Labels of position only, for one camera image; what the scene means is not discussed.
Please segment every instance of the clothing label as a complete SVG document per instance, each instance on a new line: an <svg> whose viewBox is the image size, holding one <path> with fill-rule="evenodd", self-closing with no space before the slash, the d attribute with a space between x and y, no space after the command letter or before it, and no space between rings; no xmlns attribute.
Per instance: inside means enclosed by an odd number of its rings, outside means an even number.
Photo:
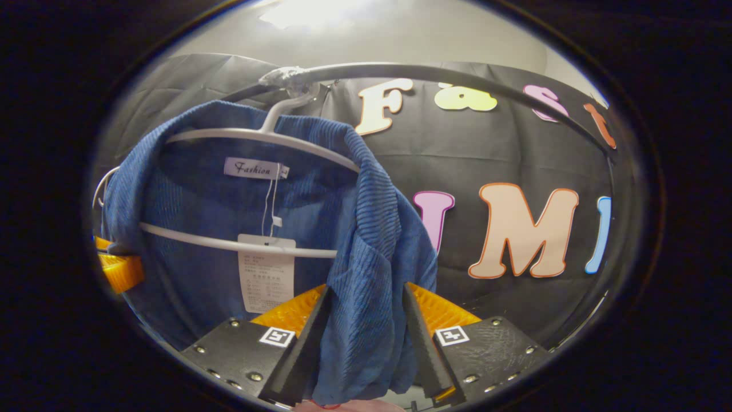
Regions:
<svg viewBox="0 0 732 412"><path fill-rule="evenodd" d="M237 177L274 180L277 176L277 165L280 165L280 179L287 179L290 168L275 162L258 161L245 158L226 158L224 174Z"/></svg>
<svg viewBox="0 0 732 412"><path fill-rule="evenodd" d="M241 243L295 247L295 240L269 236L239 235ZM239 282L244 308L264 313L294 297L295 256L239 252Z"/></svg>

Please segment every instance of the blue corduroy shirt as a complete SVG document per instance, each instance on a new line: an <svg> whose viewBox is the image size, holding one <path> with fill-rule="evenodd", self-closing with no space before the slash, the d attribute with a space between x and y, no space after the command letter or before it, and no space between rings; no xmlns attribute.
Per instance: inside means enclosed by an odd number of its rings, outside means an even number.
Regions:
<svg viewBox="0 0 732 412"><path fill-rule="evenodd" d="M334 292L313 399L333 404L405 391L417 364L402 289L413 282L434 291L437 256L417 212L361 136L350 125L317 117L282 116L275 128L350 158L360 173L258 141L165 144L187 130L257 129L265 117L265 111L212 101L154 129L127 156L109 183L102 228L115 244L142 256L145 281L125 298L178 350L229 317L257 316L244 309L236 252L150 235L139 223L226 240L261 235L270 180L226 175L224 162L279 162L290 171L278 183L274 213L284 225L274 236L294 239L299 248L337 249L334 260L295 258L294 295L323 283ZM266 228L270 219L267 213Z"/></svg>

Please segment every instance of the white wall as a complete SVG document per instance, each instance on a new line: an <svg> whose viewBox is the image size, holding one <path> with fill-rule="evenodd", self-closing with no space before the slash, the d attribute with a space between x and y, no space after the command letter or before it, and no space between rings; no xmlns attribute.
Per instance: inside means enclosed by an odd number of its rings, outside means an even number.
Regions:
<svg viewBox="0 0 732 412"><path fill-rule="evenodd" d="M295 13L294 25L280 29L260 19L288 3L309 7ZM191 53L237 54L302 67L346 62L492 63L549 76L606 106L590 82L555 51L483 6L464 0L250 2L199 29L171 51Z"/></svg>

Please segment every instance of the letter m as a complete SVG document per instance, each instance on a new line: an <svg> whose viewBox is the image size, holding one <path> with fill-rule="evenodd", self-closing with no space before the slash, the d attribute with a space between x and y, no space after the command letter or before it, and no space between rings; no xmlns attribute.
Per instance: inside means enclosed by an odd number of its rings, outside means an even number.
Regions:
<svg viewBox="0 0 732 412"><path fill-rule="evenodd" d="M564 272L572 217L580 199L577 192L570 189L552 192L536 223L523 192L516 185L491 183L480 188L479 195L488 204L488 230L480 261L468 270L470 276L481 279L503 276L506 265L501 261L506 245L514 276L526 270L539 250L539 260L529 271L533 277L545 278Z"/></svg>

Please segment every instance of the screw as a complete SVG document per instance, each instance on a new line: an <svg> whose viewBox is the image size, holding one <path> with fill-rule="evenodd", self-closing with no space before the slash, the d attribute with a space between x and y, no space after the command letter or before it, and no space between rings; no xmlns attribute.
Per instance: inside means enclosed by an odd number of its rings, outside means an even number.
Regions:
<svg viewBox="0 0 732 412"><path fill-rule="evenodd" d="M233 380L227 380L226 383L228 383L229 385L232 385L234 388L237 388L240 391L242 390L242 386L239 385L238 383L234 382Z"/></svg>

